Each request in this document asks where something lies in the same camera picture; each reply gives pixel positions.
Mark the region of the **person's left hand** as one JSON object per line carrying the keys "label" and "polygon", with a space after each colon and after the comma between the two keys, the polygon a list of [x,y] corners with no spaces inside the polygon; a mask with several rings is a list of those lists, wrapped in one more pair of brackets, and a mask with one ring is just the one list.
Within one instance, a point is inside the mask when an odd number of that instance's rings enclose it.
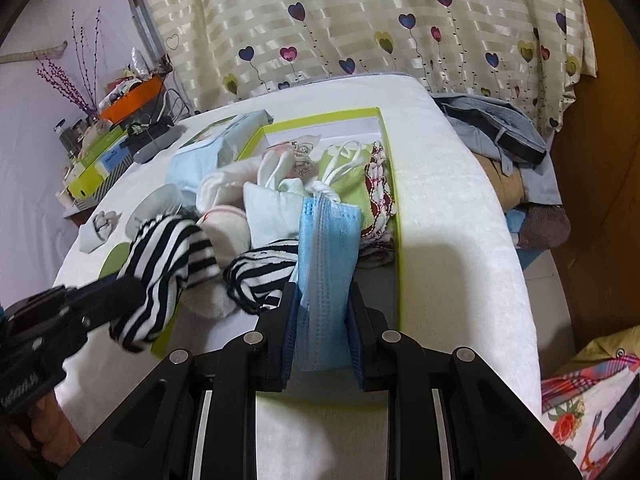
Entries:
{"label": "person's left hand", "polygon": [[1,427],[20,448],[36,451],[44,460],[56,466],[64,466],[79,450],[82,440],[70,420],[64,414],[55,391],[51,390],[27,410],[26,427],[2,420]]}

